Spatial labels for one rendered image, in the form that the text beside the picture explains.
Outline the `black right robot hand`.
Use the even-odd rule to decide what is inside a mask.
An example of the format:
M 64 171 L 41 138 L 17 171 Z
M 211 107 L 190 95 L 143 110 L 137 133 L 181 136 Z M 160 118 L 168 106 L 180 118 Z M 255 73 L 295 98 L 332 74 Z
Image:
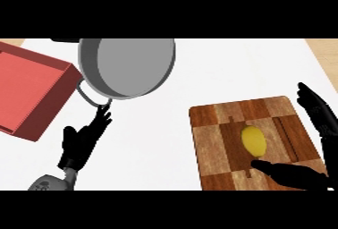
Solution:
M 338 117 L 321 97 L 302 82 L 298 83 L 296 95 L 296 103 L 305 109 L 318 132 L 327 173 L 321 174 L 302 165 L 271 164 L 261 160 L 253 160 L 250 166 L 284 187 L 305 191 L 333 188 L 338 191 Z

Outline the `red open box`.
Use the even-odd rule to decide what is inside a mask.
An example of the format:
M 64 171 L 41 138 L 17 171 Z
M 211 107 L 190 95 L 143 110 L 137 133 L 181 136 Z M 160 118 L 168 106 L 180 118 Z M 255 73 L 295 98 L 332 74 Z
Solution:
M 79 79 L 70 63 L 0 41 L 0 131 L 36 141 Z

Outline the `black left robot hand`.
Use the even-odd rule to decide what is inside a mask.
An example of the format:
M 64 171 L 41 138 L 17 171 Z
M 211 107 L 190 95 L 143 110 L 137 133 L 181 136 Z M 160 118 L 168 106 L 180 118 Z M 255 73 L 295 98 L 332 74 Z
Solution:
M 79 171 L 87 163 L 107 125 L 112 122 L 109 106 L 98 106 L 91 123 L 84 125 L 78 131 L 72 126 L 63 128 L 61 149 L 63 153 L 57 163 L 59 169 L 70 168 Z

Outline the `yellow lemon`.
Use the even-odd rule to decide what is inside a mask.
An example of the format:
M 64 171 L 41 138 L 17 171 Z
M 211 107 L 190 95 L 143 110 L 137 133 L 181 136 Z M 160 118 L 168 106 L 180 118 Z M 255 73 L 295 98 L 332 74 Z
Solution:
M 243 148 L 253 157 L 262 157 L 267 151 L 267 141 L 262 131 L 252 125 L 245 126 L 240 133 Z

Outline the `grey metal pot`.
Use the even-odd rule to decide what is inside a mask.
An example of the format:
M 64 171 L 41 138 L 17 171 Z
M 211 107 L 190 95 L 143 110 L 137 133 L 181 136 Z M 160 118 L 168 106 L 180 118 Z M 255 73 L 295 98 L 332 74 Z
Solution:
M 137 98 L 157 89 L 175 62 L 172 38 L 82 38 L 78 46 L 81 79 L 76 90 L 91 106 L 98 106 L 81 91 L 91 89 L 112 100 Z

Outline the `black object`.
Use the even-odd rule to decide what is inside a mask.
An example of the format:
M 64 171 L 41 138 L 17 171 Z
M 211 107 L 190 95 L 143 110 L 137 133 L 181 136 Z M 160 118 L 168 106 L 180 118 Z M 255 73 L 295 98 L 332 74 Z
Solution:
M 79 43 L 79 38 L 50 38 L 54 42 Z

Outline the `wooden checkered cutting board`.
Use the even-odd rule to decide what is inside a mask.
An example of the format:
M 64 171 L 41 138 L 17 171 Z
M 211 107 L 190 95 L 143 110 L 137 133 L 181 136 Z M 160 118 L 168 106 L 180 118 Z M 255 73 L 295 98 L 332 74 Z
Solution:
M 290 100 L 261 98 L 188 109 L 200 186 L 206 190 L 284 190 L 250 167 L 252 155 L 243 148 L 240 132 L 255 126 L 267 141 L 262 160 L 302 165 L 326 171 Z

